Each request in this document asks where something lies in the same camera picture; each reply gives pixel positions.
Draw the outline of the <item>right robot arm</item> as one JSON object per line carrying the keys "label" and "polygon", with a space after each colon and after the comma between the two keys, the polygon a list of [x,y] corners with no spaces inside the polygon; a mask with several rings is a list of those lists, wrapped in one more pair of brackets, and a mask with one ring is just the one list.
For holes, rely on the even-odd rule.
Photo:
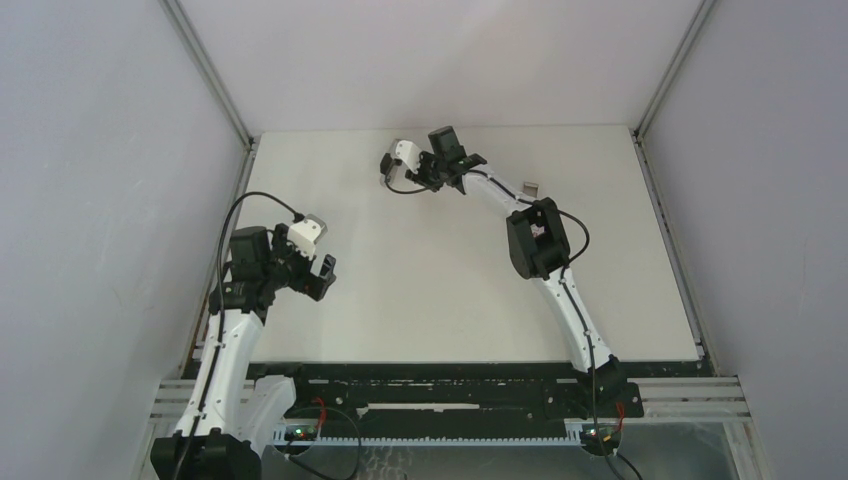
{"label": "right robot arm", "polygon": [[409,140],[396,141],[386,165],[404,167],[405,178],[422,191],[451,187],[486,198],[504,213],[509,260],[543,295],[564,336],[575,371],[579,416],[643,416],[638,386],[628,379],[578,291],[572,270],[578,255],[563,225],[567,213],[549,197],[536,199],[510,186],[481,155],[465,150],[452,127],[431,132],[428,140],[428,151]]}

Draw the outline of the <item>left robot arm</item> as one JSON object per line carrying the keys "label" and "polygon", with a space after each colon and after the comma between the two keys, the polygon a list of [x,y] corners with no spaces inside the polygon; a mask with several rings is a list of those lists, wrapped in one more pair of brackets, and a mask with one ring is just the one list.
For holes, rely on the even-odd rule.
{"label": "left robot arm", "polygon": [[160,479],[258,479],[261,456],[285,413],[305,414],[311,388],[285,375],[242,394],[248,367],[270,307],[280,290],[320,301],[334,283],[336,260],[326,255],[313,270],[323,221],[307,215],[273,229],[234,231],[222,276],[209,299],[208,337],[188,404],[172,434],[154,440],[150,461]]}

